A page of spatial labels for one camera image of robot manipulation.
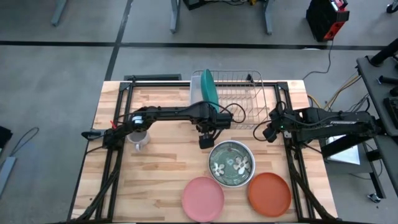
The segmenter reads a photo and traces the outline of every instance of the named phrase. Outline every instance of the flower pattern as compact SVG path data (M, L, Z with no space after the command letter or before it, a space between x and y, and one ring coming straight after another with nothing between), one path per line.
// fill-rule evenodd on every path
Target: flower pattern
M223 171L223 169L224 169L224 167L225 167L225 165L224 164L220 164L220 166L215 162L214 163L214 169L213 169L213 171L214 171L214 174L216 175L216 176L220 176L220 175L223 175L224 174L224 171Z
M248 157L243 157L243 160L240 157L235 158L234 169L238 171L238 174L242 175L244 170L247 169L250 172L250 164L248 163Z

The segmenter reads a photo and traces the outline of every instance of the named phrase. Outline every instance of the orange plate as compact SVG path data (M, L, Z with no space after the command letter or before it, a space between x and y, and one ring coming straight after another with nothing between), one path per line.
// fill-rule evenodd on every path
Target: orange plate
M267 217L279 217L289 208L292 194L286 182L276 174L262 173L249 185L249 201L253 209Z

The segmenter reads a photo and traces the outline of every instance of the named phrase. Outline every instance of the metal bowl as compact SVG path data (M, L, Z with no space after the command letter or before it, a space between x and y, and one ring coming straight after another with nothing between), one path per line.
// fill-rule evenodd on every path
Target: metal bowl
M223 141L209 155L213 178L225 187L240 187L253 177L256 163L250 149L238 141Z

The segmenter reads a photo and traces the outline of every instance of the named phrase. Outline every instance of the red power station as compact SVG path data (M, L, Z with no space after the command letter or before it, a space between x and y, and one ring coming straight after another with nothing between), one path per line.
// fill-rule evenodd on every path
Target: red power station
M317 41L333 40L348 21L347 0L312 0L306 18Z

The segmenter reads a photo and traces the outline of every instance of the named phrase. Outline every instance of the teal plate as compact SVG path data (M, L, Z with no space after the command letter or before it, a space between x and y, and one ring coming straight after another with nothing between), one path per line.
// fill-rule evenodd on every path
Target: teal plate
M251 151L237 141L224 141L210 152L209 168L217 182L240 187L253 177L255 163Z
M214 83L213 75L209 69L203 71L200 77L200 89L203 101L210 101L215 103L212 105L216 108L217 112L220 111L218 105L218 94L216 89L216 84Z

